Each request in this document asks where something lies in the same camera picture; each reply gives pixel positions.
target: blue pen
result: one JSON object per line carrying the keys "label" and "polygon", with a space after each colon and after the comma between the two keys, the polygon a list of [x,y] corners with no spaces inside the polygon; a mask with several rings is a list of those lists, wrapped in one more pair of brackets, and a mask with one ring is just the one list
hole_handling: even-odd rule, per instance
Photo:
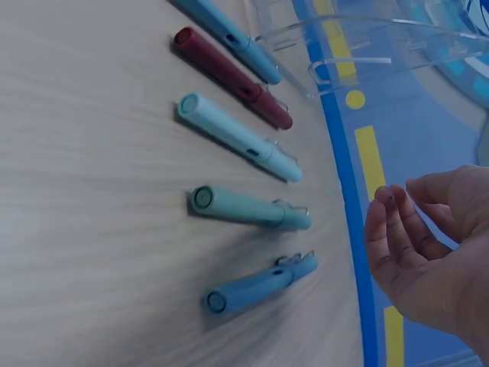
{"label": "blue pen", "polygon": [[204,302],[211,313],[234,313],[289,287],[315,271],[318,264],[314,252],[279,258],[275,266],[266,271],[209,290]]}
{"label": "blue pen", "polygon": [[256,76],[265,83],[278,84],[281,76],[277,65],[242,30],[236,27],[210,0],[172,0],[194,21],[206,28],[224,44]]}
{"label": "blue pen", "polygon": [[285,154],[276,143],[250,132],[200,94],[184,96],[178,104],[178,114],[272,174],[294,182],[302,179],[297,159]]}
{"label": "blue pen", "polygon": [[313,224],[309,210],[282,200],[267,202],[217,186],[197,187],[190,205],[203,216],[266,226],[285,231],[308,229]]}

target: pen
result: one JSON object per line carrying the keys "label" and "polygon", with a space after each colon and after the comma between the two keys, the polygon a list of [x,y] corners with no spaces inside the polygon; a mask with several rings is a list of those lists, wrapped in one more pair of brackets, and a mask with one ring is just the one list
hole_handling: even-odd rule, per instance
{"label": "pen", "polygon": [[275,266],[266,271],[210,289],[204,295],[204,302],[213,314],[234,313],[289,287],[315,271],[318,264],[314,252],[279,258]]}
{"label": "pen", "polygon": [[288,129],[292,119],[261,88],[191,27],[180,30],[173,39],[175,49],[215,81],[237,96],[248,108],[278,128]]}
{"label": "pen", "polygon": [[184,96],[178,104],[178,114],[191,125],[227,144],[272,174],[294,182],[302,179],[303,173],[297,159],[284,153],[272,141],[249,131],[200,94],[190,93]]}
{"label": "pen", "polygon": [[271,58],[229,20],[210,0],[172,0],[194,21],[224,44],[248,69],[265,83],[278,84],[281,76]]}
{"label": "pen", "polygon": [[276,200],[267,202],[217,186],[197,187],[190,196],[193,210],[203,216],[296,231],[313,224],[309,210]]}

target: yellow dash line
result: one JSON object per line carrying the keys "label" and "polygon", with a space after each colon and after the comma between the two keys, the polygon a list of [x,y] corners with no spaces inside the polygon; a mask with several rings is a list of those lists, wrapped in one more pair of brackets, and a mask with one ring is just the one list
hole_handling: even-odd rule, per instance
{"label": "yellow dash line", "polygon": [[[319,15],[335,14],[331,0],[314,0],[314,6]],[[328,38],[329,47],[331,48],[334,58],[350,58],[351,52],[348,43],[343,34],[343,30],[338,21],[324,21],[322,27]],[[337,63],[336,69],[341,79],[350,79],[355,77],[357,70],[355,63]]]}
{"label": "yellow dash line", "polygon": [[387,367],[404,367],[403,315],[391,306],[384,309]]}
{"label": "yellow dash line", "polygon": [[358,152],[360,153],[361,167],[364,171],[367,185],[368,199],[374,199],[375,190],[385,186],[384,169],[382,168],[381,154],[377,146],[374,127],[365,126],[355,130]]}

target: maroon pen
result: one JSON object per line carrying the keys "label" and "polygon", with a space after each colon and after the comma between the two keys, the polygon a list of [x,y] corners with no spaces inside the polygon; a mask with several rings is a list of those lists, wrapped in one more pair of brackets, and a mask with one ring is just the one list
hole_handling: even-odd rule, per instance
{"label": "maroon pen", "polygon": [[261,88],[260,84],[253,83],[191,27],[180,30],[173,39],[173,45],[188,61],[205,71],[217,83],[222,84],[269,123],[284,130],[292,126],[291,117],[270,93]]}

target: metal pen clip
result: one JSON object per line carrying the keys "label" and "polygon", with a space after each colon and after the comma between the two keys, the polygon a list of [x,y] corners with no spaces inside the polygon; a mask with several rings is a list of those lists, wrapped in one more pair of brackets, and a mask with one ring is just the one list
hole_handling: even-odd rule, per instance
{"label": "metal pen clip", "polygon": [[280,146],[280,144],[278,143],[278,141],[276,141],[276,140],[270,140],[270,139],[265,139],[265,141],[268,141],[269,143],[272,143],[273,145],[275,145],[277,147],[277,149],[283,155],[286,155],[287,157],[289,157],[290,159],[292,159],[293,161],[295,161],[297,165],[299,165],[299,160],[297,159],[297,157],[295,155],[291,155],[291,154],[287,153],[285,150],[283,150],[282,147]]}
{"label": "metal pen clip", "polygon": [[294,206],[291,203],[289,203],[287,200],[282,200],[282,199],[277,199],[272,201],[274,204],[282,203],[283,205],[288,206],[291,209],[294,210],[302,210],[303,212],[306,212],[306,215],[309,215],[309,208],[307,206]]}
{"label": "metal pen clip", "polygon": [[313,250],[309,251],[305,255],[302,255],[300,252],[297,252],[296,254],[291,256],[280,256],[277,260],[275,260],[274,265],[281,266],[281,265],[296,264],[299,261],[302,261],[304,258],[307,258],[309,256],[314,256]]}
{"label": "metal pen clip", "polygon": [[284,109],[284,110],[285,110],[285,112],[287,112],[287,114],[288,114],[288,115],[290,115],[290,109],[289,109],[289,106],[288,106],[288,105],[287,105],[285,102],[283,102],[283,101],[279,100],[279,99],[278,99],[276,96],[274,96],[274,95],[271,93],[271,91],[270,91],[270,87],[268,86],[268,84],[266,84],[266,83],[262,83],[261,85],[262,85],[262,86],[265,88],[265,91],[266,91],[266,92],[267,92],[267,93],[270,95],[270,97],[272,97],[272,99],[273,99],[273,100],[274,100],[274,101],[275,101],[275,102],[276,102],[276,103],[277,103],[277,104],[278,104],[280,107],[282,107],[282,109]]}

